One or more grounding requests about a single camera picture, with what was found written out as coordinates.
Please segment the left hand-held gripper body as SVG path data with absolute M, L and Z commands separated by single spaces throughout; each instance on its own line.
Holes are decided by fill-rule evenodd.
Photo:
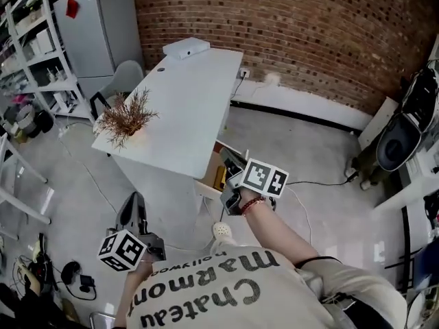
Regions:
M 116 272 L 128 272 L 138 267 L 145 254 L 150 254 L 153 261 L 166 260 L 162 238 L 148 228 L 146 235 L 139 235 L 139 230 L 132 234 L 128 230 L 116 231 L 114 226 L 107 229 L 97 259 Z

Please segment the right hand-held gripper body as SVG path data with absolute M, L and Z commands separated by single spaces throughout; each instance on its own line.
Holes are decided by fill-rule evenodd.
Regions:
M 289 173 L 268 163 L 247 160 L 246 168 L 230 180 L 226 180 L 220 201 L 228 215 L 242 214 L 239 204 L 242 201 L 241 188 L 247 188 L 261 197 L 279 198 L 287 184 Z

